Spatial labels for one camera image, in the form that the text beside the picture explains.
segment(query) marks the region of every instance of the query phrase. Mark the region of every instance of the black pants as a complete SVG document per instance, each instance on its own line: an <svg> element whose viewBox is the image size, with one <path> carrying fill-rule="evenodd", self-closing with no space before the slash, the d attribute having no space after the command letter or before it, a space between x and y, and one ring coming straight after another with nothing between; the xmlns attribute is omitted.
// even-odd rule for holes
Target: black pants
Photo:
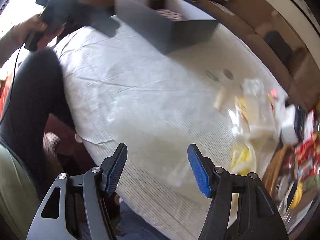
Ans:
<svg viewBox="0 0 320 240"><path fill-rule="evenodd" d="M40 196L48 190L42 145L49 113L75 130L61 66L56 54L46 49L30 54L20 65L0 123L0 142L29 173Z"/></svg>

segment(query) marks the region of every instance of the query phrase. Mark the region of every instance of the window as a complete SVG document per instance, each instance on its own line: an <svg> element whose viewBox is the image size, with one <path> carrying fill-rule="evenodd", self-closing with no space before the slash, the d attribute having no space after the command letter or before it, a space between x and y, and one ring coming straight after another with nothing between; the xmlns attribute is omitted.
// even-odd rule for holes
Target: window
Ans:
<svg viewBox="0 0 320 240"><path fill-rule="evenodd" d="M5 35L14 25L30 18L31 16L41 13L43 7L37 5L36 0L10 0L4 11L0 15L0 37ZM15 63L18 51L4 64L4 67L12 68ZM21 62L28 55L28 50L22 47L18 62Z"/></svg>

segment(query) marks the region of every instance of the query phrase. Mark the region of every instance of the white cloth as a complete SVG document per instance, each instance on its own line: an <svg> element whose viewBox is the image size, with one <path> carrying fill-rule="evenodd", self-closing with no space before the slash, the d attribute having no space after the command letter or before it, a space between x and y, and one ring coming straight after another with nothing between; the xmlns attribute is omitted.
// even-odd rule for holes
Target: white cloth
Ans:
<svg viewBox="0 0 320 240"><path fill-rule="evenodd" d="M60 41L56 52L76 132L88 152L99 165L119 143L128 146L117 192L172 240L197 239L210 203L197 188L188 145L196 143L215 165L229 170L238 143L226 106L220 113L213 107L221 84L207 70L216 76L230 70L239 89L244 78L260 78L267 91L277 89L283 107L287 97L263 63L223 25L211 41L168 55L124 23L113 38L84 27ZM259 150L259 175L276 144L268 146Z"/></svg>

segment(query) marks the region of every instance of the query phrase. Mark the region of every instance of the person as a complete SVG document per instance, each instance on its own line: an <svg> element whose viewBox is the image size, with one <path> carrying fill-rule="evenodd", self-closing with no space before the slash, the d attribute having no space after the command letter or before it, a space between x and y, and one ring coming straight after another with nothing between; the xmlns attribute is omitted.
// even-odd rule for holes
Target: person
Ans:
<svg viewBox="0 0 320 240"><path fill-rule="evenodd" d="M30 31L44 31L38 15L0 39L0 67L23 45ZM62 68L47 44L63 31L44 35L15 74L0 121L0 228L4 239L26 239L33 217L50 187L42 149L49 113L75 130L64 95ZM119 240L169 240L122 201ZM83 239L90 239L81 227Z"/></svg>

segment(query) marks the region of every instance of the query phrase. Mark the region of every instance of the hand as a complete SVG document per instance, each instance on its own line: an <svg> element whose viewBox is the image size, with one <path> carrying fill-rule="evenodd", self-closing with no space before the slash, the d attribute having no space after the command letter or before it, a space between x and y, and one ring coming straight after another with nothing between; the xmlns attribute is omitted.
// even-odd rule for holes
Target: hand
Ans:
<svg viewBox="0 0 320 240"><path fill-rule="evenodd" d="M30 19L16 25L13 27L13 35L15 36L17 42L22 45L26 39L26 36L31 31L40 31L44 32L48 26L41 22L39 19L39 14L34 15ZM43 35L43 37L38 41L38 49L43 50L47 47L48 43L53 40L56 36L58 36L64 30L64 26L61 26L54 33L49 33Z"/></svg>

